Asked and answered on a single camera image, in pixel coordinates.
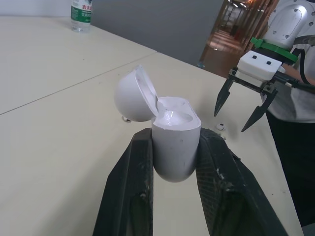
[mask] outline small white object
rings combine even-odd
[[[132,121],[152,121],[153,163],[169,182],[187,179],[195,169],[201,121],[189,102],[160,97],[142,66],[123,77],[115,92],[119,112]]]
[[[290,83],[288,83],[288,82],[286,82],[284,85],[286,85],[286,86],[288,86],[288,87],[292,87],[292,84],[290,84]]]
[[[222,124],[222,123],[217,124],[217,125],[216,125],[216,128],[217,128],[219,131],[225,131],[225,130],[226,130],[225,125]]]
[[[131,120],[127,119],[126,117],[122,117],[123,121],[126,123],[131,123]]]
[[[281,64],[281,61],[249,51],[241,57],[235,76],[260,87],[274,77]]]

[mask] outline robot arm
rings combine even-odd
[[[257,91],[267,98],[260,107],[256,107],[242,132],[257,122],[267,111],[278,91],[273,83],[278,81],[286,86],[315,93],[315,86],[308,83],[304,75],[304,63],[300,72],[304,83],[285,75],[282,64],[292,65],[301,54],[304,62],[305,52],[295,49],[294,44],[315,44],[315,0],[280,0],[276,9],[269,17],[268,31],[262,39],[253,38],[255,49],[241,57],[236,68],[229,73],[218,94],[215,116],[230,95],[229,89],[233,82],[242,84]]]

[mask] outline white desk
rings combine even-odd
[[[69,18],[0,17],[0,114],[155,53]]]
[[[214,118],[224,80],[159,53],[0,116],[0,235],[92,234],[110,171],[133,134],[151,125],[123,122],[113,102],[118,80],[137,64],[159,96],[188,99],[203,127],[227,126],[228,146],[254,173],[289,235],[302,236],[266,117],[240,132],[261,104],[259,94],[233,85]],[[209,235],[195,173],[177,184],[154,178],[154,235]]]

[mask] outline green bottle label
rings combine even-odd
[[[91,12],[91,0],[72,0],[71,19],[79,22],[90,23]]]

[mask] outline doorway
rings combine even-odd
[[[268,17],[279,0],[224,0],[200,59],[199,67],[227,77],[241,56],[262,38]]]

